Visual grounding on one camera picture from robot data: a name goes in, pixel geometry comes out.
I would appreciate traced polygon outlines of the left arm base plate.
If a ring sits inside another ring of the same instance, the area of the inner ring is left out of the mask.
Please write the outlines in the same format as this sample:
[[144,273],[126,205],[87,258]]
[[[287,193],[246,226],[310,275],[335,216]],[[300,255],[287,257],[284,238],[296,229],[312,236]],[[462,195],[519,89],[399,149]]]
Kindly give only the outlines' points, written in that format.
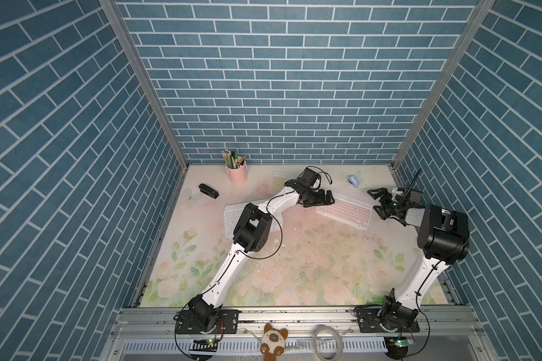
[[240,311],[237,309],[222,309],[203,312],[183,310],[173,317],[176,322],[176,333],[182,335],[199,335],[202,332],[213,333],[213,328],[224,335],[236,334]]

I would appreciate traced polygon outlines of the white keyboard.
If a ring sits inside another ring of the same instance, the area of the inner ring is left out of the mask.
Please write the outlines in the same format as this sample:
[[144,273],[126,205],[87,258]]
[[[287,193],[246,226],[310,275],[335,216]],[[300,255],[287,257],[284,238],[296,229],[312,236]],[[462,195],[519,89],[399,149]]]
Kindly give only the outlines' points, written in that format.
[[[224,218],[224,228],[225,228],[225,235],[226,238],[229,240],[233,239],[233,231],[236,227],[236,224],[239,221],[239,218],[245,208],[247,206],[247,203],[238,203],[234,205],[227,205],[224,208],[223,218]],[[271,233],[279,231],[279,227],[284,227],[283,218],[282,215],[276,215],[277,221],[273,221],[273,224],[271,226]]]

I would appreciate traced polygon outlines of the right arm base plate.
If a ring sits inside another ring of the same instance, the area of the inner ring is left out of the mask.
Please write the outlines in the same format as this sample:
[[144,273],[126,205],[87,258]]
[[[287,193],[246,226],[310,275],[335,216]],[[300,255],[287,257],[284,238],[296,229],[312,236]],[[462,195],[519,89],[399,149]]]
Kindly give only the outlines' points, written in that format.
[[357,318],[361,333],[399,333],[420,332],[420,326],[416,317],[419,312],[415,309],[400,307],[397,310],[385,310],[381,308],[354,308],[352,314]]

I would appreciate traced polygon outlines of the pink keyboard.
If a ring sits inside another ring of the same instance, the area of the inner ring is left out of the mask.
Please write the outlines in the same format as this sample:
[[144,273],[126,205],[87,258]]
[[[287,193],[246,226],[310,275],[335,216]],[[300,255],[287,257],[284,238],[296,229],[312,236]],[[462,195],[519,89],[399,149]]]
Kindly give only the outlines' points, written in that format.
[[373,212],[372,204],[340,193],[333,193],[333,197],[334,204],[319,206],[316,212],[360,230],[368,230]]

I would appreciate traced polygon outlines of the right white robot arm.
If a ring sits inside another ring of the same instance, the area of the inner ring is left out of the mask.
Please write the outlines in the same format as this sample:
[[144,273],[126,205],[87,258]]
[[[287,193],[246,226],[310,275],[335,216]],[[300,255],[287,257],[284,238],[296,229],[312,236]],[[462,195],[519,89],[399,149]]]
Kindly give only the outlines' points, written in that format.
[[378,314],[380,326],[387,332],[411,330],[416,317],[422,312],[423,296],[443,271],[468,255],[468,215],[438,205],[423,205],[419,203],[421,193],[413,196],[410,188],[400,188],[391,193],[382,187],[367,193],[380,201],[373,210],[382,220],[393,219],[418,231],[420,258],[400,286],[383,298]]

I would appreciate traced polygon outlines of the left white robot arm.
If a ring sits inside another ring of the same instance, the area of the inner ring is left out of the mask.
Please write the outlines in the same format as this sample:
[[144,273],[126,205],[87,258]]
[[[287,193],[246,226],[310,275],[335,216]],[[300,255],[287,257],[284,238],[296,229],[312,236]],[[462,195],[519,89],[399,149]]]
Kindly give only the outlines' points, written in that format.
[[295,180],[288,181],[279,194],[258,205],[248,203],[233,230],[233,244],[220,269],[206,289],[188,302],[192,324],[201,332],[208,332],[216,325],[230,286],[245,261],[254,260],[255,254],[266,244],[271,226],[279,222],[277,217],[282,212],[296,205],[309,208],[334,203],[330,190],[305,187]]

